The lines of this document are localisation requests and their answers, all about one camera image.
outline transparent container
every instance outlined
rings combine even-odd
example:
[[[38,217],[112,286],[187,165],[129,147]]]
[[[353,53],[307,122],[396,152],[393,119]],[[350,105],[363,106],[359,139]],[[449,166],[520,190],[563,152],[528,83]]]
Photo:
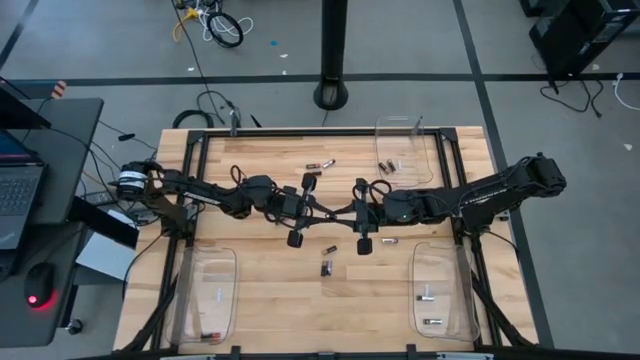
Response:
[[[422,336],[472,342],[480,335],[474,317],[471,269],[463,247],[442,242],[416,245],[409,304]]]
[[[414,116],[381,117],[376,121],[376,167],[380,179],[389,182],[394,189],[423,186],[433,179],[421,130],[422,118]],[[389,161],[396,171],[390,171]],[[389,171],[385,172],[379,163]]]
[[[164,333],[173,345],[218,345],[233,333],[238,265],[231,249],[196,247],[184,252]]]

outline computer tower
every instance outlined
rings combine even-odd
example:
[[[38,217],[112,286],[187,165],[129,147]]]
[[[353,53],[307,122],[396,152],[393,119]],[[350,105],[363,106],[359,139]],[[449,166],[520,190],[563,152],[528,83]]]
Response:
[[[552,78],[580,74],[640,15],[640,0],[566,2],[529,32]]]

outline cable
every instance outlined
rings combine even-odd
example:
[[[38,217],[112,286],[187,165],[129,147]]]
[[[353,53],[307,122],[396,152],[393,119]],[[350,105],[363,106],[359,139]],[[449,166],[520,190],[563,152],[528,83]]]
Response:
[[[331,96],[329,96],[329,99],[330,99],[329,102],[330,103],[333,103],[333,101],[335,100],[334,96],[335,96],[335,93],[336,93],[336,89],[337,89],[337,87],[331,89]],[[327,122],[327,118],[328,117],[329,117],[329,110],[327,110],[327,112],[324,114],[324,119],[322,119],[322,125],[320,125],[320,127],[324,127],[324,124]]]
[[[111,156],[109,156],[109,153],[107,153],[107,151],[105,149],[102,148],[102,146],[98,145],[95,141],[91,141],[91,145],[94,145],[95,147],[98,148],[98,150],[102,151],[103,154],[105,154],[105,156],[107,157],[107,159],[109,159],[109,161],[111,161],[111,163],[117,168],[120,168],[120,165],[118,165],[118,163],[113,160],[113,158]]]
[[[509,245],[511,245],[511,247],[513,248],[513,251],[516,253],[516,257],[517,257],[517,258],[520,258],[520,250],[518,250],[518,247],[516,246],[516,244],[514,244],[514,243],[513,243],[513,242],[511,242],[511,241],[509,241],[509,239],[507,239],[506,237],[501,236],[501,235],[498,235],[498,234],[496,234],[496,233],[494,233],[494,232],[492,232],[492,231],[485,231],[485,233],[487,233],[487,234],[491,234],[491,235],[493,235],[493,236],[497,237],[498,239],[500,239],[500,240],[502,240],[502,241],[504,241],[504,242],[508,243]]]
[[[579,80],[579,81],[580,81],[580,84],[582,85],[582,88],[583,88],[583,89],[584,89],[584,91],[587,93],[587,103],[584,105],[584,108],[583,108],[583,109],[576,108],[576,107],[574,107],[574,106],[572,106],[572,105],[569,105],[569,104],[567,104],[567,103],[565,103],[565,102],[563,102],[563,101],[561,101],[561,100],[558,100],[558,99],[552,98],[551,96],[549,96],[549,95],[545,94],[545,93],[544,93],[544,91],[545,91],[545,90],[549,90],[549,89],[553,89],[553,87],[552,87],[552,86],[543,86],[543,87],[541,87],[541,88],[540,88],[540,95],[542,95],[544,98],[546,98],[546,99],[548,99],[548,100],[551,100],[551,101],[553,101],[553,102],[556,102],[556,103],[558,103],[558,104],[560,104],[560,105],[562,105],[562,106],[564,106],[564,107],[566,107],[566,108],[568,108],[568,109],[571,109],[571,110],[573,110],[573,111],[575,111],[575,112],[577,112],[577,113],[586,113],[586,112],[589,110],[589,106],[591,106],[591,108],[593,109],[593,111],[594,111],[594,113],[596,114],[596,116],[597,116],[598,118],[601,118],[601,117],[602,117],[602,113],[600,113],[600,112],[598,111],[598,109],[596,108],[595,100],[598,98],[598,96],[599,96],[599,95],[602,93],[602,91],[604,90],[604,85],[602,84],[602,82],[601,82],[600,80],[597,80],[598,84],[600,85],[600,90],[598,90],[598,92],[597,92],[597,93],[595,94],[595,96],[592,98],[592,97],[591,97],[591,92],[589,92],[589,88],[587,87],[587,84],[585,84],[584,80]],[[569,84],[569,81],[566,81],[564,84],[562,84],[562,85],[558,85],[558,86],[556,86],[556,87],[557,87],[557,88],[562,88],[562,87],[567,86],[568,84]]]
[[[102,121],[102,120],[98,120],[98,123],[102,124],[102,125],[103,125],[103,126],[105,126],[106,128],[111,129],[111,130],[113,130],[113,131],[115,131],[115,132],[117,132],[118,134],[121,134],[121,135],[123,135],[123,136],[130,136],[130,135],[135,136],[135,134],[127,134],[127,133],[125,133],[124,131],[122,131],[122,130],[120,130],[120,129],[116,128],[116,127],[113,127],[113,126],[111,126],[111,125],[109,125],[109,124],[105,123],[105,122],[104,122],[104,121]],[[151,145],[149,145],[148,143],[146,143],[146,142],[144,142],[144,141],[142,141],[142,140],[140,140],[140,139],[138,139],[138,138],[136,138],[136,137],[131,137],[130,139],[127,139],[127,140],[135,141],[135,142],[137,142],[137,143],[140,143],[140,144],[142,144],[142,145],[144,145],[144,146],[148,147],[148,148],[149,148],[149,149],[151,149],[151,150],[158,151],[158,148],[156,148],[156,147],[154,147],[154,146],[151,146]]]
[[[222,0],[216,1],[215,2],[215,7],[216,7],[215,12],[222,12]],[[238,25],[240,25],[240,23],[243,22],[243,21],[248,21],[248,22],[251,23],[251,25],[249,25],[249,29],[247,29],[246,31],[242,32],[242,35],[247,35],[249,32],[251,32],[251,30],[253,30],[253,19],[248,17],[248,16],[247,17],[243,17],[242,19],[237,21]],[[228,27],[224,26],[224,24],[218,18],[215,18],[213,26],[215,27],[217,32],[227,33],[227,34],[229,34],[229,35],[231,35],[233,37],[240,37],[240,33],[236,33],[236,34],[232,33],[231,30],[233,30],[233,28],[228,28]]]
[[[616,81],[613,82],[613,93],[616,95],[616,99],[618,99],[618,101],[620,102],[620,104],[622,104],[622,106],[631,109],[631,110],[636,110],[636,111],[640,111],[640,108],[637,108],[635,106],[631,106],[629,104],[627,104],[626,102],[624,102],[622,100],[622,98],[620,97],[620,95],[618,94],[618,88],[620,87],[620,83],[622,82],[622,78],[624,77],[623,73],[618,74],[618,76],[616,77]]]
[[[200,74],[200,78],[202,79],[202,84],[204,85],[206,92],[205,94],[207,94],[209,96],[209,101],[211,102],[211,106],[213,107],[214,111],[217,114],[217,109],[216,109],[216,104],[213,101],[213,97],[211,96],[212,90],[209,89],[209,84],[207,84],[207,79],[204,76],[204,73],[202,72],[202,67],[200,66],[200,60],[198,60],[198,54],[196,53],[196,49],[193,46],[193,41],[191,40],[191,36],[189,35],[189,32],[187,31],[187,29],[184,27],[184,24],[180,21],[180,14],[178,13],[178,9],[176,9],[175,3],[173,2],[173,0],[169,0],[171,2],[171,7],[173,8],[174,13],[176,14],[176,17],[178,18],[178,21],[180,22],[180,26],[182,27],[182,31],[184,32],[185,36],[187,37],[187,40],[189,42],[189,46],[191,47],[191,53],[193,54],[193,59],[196,62],[196,67],[198,68],[198,73]]]
[[[25,94],[22,90],[18,89],[17,86],[13,85],[11,83],[11,81],[5,79],[4,77],[0,76],[0,80],[2,80],[5,84],[9,85],[10,88],[12,88],[13,90],[15,90],[16,92],[18,92],[20,95],[24,96],[25,99],[27,100],[31,100],[31,97],[27,94]]]
[[[147,245],[146,248],[144,248],[142,251],[140,251],[138,253],[138,255],[136,255],[133,258],[133,260],[131,260],[131,262],[129,263],[129,266],[127,267],[127,271],[124,273],[124,279],[122,279],[122,299],[124,299],[124,293],[127,290],[127,282],[128,282],[128,278],[129,278],[129,271],[131,271],[131,267],[133,266],[133,264],[136,263],[136,260],[138,260],[140,258],[140,256],[142,256],[147,250],[149,250],[166,233],[167,232],[160,233],[160,235],[158,235],[157,238],[155,238],[153,241],[151,241],[151,243],[149,245]]]
[[[82,189],[84,191],[84,194],[82,194],[82,200],[86,200],[87,199],[87,184],[85,184],[84,180],[82,180],[82,175],[80,175],[80,184],[82,185]]]
[[[41,103],[40,106],[38,106],[38,110],[36,110],[36,114],[40,115],[40,110],[42,110],[42,108],[44,107],[44,104],[46,104],[47,102],[49,102],[50,100],[53,100],[52,97],[46,98],[44,99]],[[29,136],[29,134],[31,134],[31,129],[27,130],[27,133],[24,134],[24,136],[22,137],[22,143],[24,143],[27,140],[27,137]]]
[[[98,178],[100,179],[100,183],[102,184],[102,186],[104,187],[104,189],[106,190],[107,194],[109,194],[109,197],[111,197],[111,200],[113,200],[115,202],[115,205],[122,210],[122,213],[126,213],[126,210],[122,208],[122,206],[120,206],[120,204],[118,204],[118,200],[116,200],[115,197],[113,197],[113,194],[111,194],[111,191],[109,191],[109,187],[107,186],[107,184],[104,182],[104,179],[102,178],[102,174],[100,173],[100,168],[98,167],[98,161],[96,160],[96,155],[93,152],[93,150],[91,150],[91,148],[89,147],[89,145],[85,144],[82,140],[78,139],[77,137],[68,134],[64,131],[60,131],[58,129],[54,129],[54,128],[49,128],[50,131],[53,132],[57,132],[58,134],[62,134],[64,136],[70,137],[72,139],[74,139],[75,141],[79,142],[80,144],[82,144],[82,146],[85,147],[85,149],[87,149],[87,151],[89,152],[89,155],[91,155],[91,158],[93,159],[93,164],[96,167],[96,172],[98,174]]]

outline wooden tabletop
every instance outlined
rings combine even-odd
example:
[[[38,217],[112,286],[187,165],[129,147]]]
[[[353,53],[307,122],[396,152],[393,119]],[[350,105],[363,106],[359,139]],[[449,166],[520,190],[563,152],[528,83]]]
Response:
[[[483,128],[458,127],[457,132],[468,181],[493,174]],[[186,136],[187,130],[163,132],[158,161],[165,168],[182,168]],[[424,144],[426,150],[416,156],[423,162],[428,158],[433,177],[427,181],[427,176],[421,176],[420,187],[442,186],[435,144],[430,139]],[[455,186],[448,147],[447,155]],[[198,156],[196,151],[193,171]],[[407,155],[393,155],[396,159],[403,156]],[[356,177],[369,181],[379,178],[374,138],[368,136],[215,138],[209,144],[207,159],[205,180],[223,187],[234,186],[229,176],[234,164],[247,176],[266,174],[280,187],[299,187],[305,164],[336,159],[336,164],[319,178],[315,191],[319,202],[333,209],[349,204]],[[494,222],[492,231],[511,238],[506,222]],[[416,344],[418,351],[473,348],[470,342],[424,337],[412,328],[410,259],[418,243],[451,246],[449,221],[432,226],[381,228],[379,233],[371,234],[374,250],[368,256],[357,255],[358,235],[341,225],[318,225],[305,230],[300,249],[286,245],[287,232],[282,226],[266,222],[261,213],[254,212],[239,221],[213,206],[206,208],[198,219],[196,246],[232,249],[237,257],[234,329],[220,345],[184,344],[180,346],[181,353],[229,353],[232,345],[242,346],[243,353],[401,352],[406,351],[406,344]],[[144,228],[137,251],[158,234],[159,227]],[[397,245],[385,245],[380,241],[383,237],[400,240]],[[115,349],[131,341],[157,304],[167,243],[167,239],[158,241],[131,270]],[[496,303],[526,338],[536,341],[512,247],[491,235],[484,235],[482,244]],[[321,251],[332,245],[338,250],[323,256]],[[320,276],[323,259],[333,261],[330,277]],[[477,298],[475,304],[483,341],[489,343],[484,308]]]

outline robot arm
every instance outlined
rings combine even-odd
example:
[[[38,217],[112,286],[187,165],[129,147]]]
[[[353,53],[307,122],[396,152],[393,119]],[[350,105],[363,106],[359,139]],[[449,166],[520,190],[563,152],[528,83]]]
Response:
[[[368,234],[377,232],[380,226],[438,224],[449,217],[460,217],[465,231],[478,233],[497,214],[518,208],[529,197],[557,196],[567,185],[555,161],[538,154],[525,157],[500,173],[453,189],[392,190],[385,181],[369,184],[356,179],[351,204],[331,210],[313,196],[316,178],[309,173],[303,176],[302,195],[296,194],[294,187],[279,188],[266,175],[249,178],[242,175],[237,166],[232,167],[231,176],[237,186],[226,189],[176,170],[165,170],[155,162],[132,162],[122,167],[117,194],[119,199],[143,203],[161,217],[163,227],[178,229],[182,234],[193,232],[187,210],[172,204],[165,195],[180,195],[217,206],[235,219],[246,218],[253,207],[267,221],[289,227],[287,244],[296,248],[302,246],[303,229],[317,224],[342,224],[360,234],[358,254],[367,255],[372,251]],[[379,184],[386,185],[388,191],[380,190]],[[382,203],[375,193],[382,196]],[[326,215],[314,217],[314,211]],[[347,213],[355,213],[356,219],[338,218]]]

